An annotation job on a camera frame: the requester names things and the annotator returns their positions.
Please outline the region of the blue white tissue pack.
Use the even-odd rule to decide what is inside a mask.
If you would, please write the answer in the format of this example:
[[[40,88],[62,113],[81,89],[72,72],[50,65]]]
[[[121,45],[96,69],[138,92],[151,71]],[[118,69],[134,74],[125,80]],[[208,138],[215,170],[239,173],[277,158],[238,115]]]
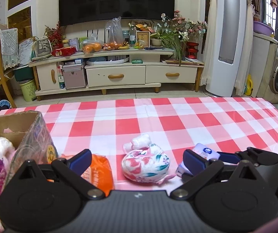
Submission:
[[[211,159],[219,159],[219,152],[198,143],[193,149],[186,149],[183,153],[183,160],[178,165],[176,174],[182,177],[183,174],[196,176],[207,168]]]

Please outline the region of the orange tissue pack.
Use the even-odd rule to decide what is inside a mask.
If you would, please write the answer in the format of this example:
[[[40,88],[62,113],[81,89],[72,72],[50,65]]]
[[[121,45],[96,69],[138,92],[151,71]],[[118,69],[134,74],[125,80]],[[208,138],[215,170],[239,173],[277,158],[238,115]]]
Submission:
[[[80,156],[72,170],[83,179],[99,188],[107,197],[114,190],[114,180],[109,160],[102,155]]]

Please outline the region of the floral fabric bundle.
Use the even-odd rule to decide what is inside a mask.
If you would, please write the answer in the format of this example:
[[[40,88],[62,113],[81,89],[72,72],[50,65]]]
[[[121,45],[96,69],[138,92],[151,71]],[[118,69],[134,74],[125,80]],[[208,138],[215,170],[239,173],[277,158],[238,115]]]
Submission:
[[[137,183],[161,185],[175,177],[169,173],[171,160],[148,134],[142,134],[123,145],[121,162],[124,176]]]

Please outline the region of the pink white plush toy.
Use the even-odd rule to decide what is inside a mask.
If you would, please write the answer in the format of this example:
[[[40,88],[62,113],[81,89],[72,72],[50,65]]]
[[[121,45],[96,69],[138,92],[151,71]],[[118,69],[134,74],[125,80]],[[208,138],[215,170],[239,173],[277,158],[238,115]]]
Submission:
[[[6,169],[10,168],[10,162],[15,154],[15,147],[7,138],[0,137],[0,160]]]

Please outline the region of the red white checkered tablecloth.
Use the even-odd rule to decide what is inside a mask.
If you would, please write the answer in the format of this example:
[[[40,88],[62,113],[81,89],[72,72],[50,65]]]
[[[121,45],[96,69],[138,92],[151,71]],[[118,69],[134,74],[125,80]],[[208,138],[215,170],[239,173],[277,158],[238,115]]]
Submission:
[[[148,134],[171,160],[173,174],[185,149],[201,143],[235,153],[255,147],[278,154],[278,110],[261,98],[152,98],[40,105],[60,155],[82,149],[105,156],[119,190],[157,190],[122,173],[122,147]]]

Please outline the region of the cardboard box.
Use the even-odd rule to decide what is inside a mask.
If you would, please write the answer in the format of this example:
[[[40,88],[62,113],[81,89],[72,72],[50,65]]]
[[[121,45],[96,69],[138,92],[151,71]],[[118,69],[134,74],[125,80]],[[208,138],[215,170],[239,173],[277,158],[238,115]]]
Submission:
[[[0,137],[7,138],[15,147],[10,168],[5,168],[6,183],[28,159],[35,160],[37,164],[47,164],[58,158],[57,149],[39,111],[0,115]]]

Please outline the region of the green waste bin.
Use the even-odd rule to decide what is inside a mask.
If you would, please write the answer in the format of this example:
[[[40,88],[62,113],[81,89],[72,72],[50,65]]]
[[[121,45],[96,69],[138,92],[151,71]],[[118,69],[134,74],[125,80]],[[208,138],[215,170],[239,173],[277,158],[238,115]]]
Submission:
[[[32,102],[37,99],[37,96],[35,95],[37,87],[34,79],[19,82],[19,85],[26,102]]]

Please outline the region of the grey storage box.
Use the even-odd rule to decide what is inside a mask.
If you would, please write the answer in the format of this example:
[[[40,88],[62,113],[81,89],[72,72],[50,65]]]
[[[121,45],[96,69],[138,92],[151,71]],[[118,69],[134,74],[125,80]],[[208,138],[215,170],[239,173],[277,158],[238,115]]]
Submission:
[[[69,89],[87,86],[84,64],[64,65],[62,68],[65,87]]]

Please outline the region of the cream TV cabinet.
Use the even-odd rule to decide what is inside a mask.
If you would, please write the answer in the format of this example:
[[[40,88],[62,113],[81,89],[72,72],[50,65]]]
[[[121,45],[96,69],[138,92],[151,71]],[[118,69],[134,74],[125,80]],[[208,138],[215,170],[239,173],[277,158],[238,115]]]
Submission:
[[[162,84],[194,84],[199,88],[204,63],[199,60],[179,62],[173,59],[173,50],[158,48],[154,50],[100,51],[78,53],[65,57],[51,56],[29,63],[33,69],[37,91],[36,96],[55,95],[80,91],[107,90],[120,88],[153,88],[159,92]],[[83,88],[61,88],[60,66],[82,61],[87,78]]]

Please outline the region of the red vase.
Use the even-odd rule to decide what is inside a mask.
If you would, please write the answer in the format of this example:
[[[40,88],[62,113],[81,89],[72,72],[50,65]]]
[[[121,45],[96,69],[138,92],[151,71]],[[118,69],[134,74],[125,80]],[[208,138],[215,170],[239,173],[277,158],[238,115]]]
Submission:
[[[198,43],[187,42],[186,43],[186,57],[190,59],[196,59],[198,53]]]

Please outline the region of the bag of oranges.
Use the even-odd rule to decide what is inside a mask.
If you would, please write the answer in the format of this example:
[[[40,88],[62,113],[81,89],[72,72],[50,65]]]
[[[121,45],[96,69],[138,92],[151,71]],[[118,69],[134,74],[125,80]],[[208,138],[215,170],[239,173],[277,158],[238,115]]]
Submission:
[[[85,54],[89,54],[89,53],[101,51],[102,47],[103,47],[103,42],[86,39],[82,42],[81,49]]]

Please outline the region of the purple basin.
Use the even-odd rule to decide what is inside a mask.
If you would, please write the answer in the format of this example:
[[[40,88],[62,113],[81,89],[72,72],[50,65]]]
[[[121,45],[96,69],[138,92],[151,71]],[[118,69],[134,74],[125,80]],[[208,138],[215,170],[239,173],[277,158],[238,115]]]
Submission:
[[[271,26],[269,26],[265,23],[254,21],[254,32],[263,34],[266,36],[271,36],[271,34],[274,33],[274,30]]]

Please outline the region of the white standing air conditioner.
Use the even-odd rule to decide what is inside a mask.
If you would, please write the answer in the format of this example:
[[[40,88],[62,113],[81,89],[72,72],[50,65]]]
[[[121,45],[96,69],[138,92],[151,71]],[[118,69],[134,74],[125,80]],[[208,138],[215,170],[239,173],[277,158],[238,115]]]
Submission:
[[[243,94],[253,41],[252,0],[210,0],[201,84],[216,97]]]

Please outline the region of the black flat television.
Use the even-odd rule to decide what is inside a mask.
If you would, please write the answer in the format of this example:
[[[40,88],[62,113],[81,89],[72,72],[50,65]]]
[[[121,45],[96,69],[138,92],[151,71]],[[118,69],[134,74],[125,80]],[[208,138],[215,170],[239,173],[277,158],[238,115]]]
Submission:
[[[173,17],[175,0],[59,0],[62,26],[91,21],[126,19],[160,19]]]

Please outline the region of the wooden picture frame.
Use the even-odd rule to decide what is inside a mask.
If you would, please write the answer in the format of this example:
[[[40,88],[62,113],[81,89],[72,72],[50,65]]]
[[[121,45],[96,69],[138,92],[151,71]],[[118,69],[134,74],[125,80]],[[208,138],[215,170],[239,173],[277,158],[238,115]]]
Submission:
[[[150,47],[150,36],[149,31],[137,31],[136,32],[136,42],[143,46],[143,48]]]

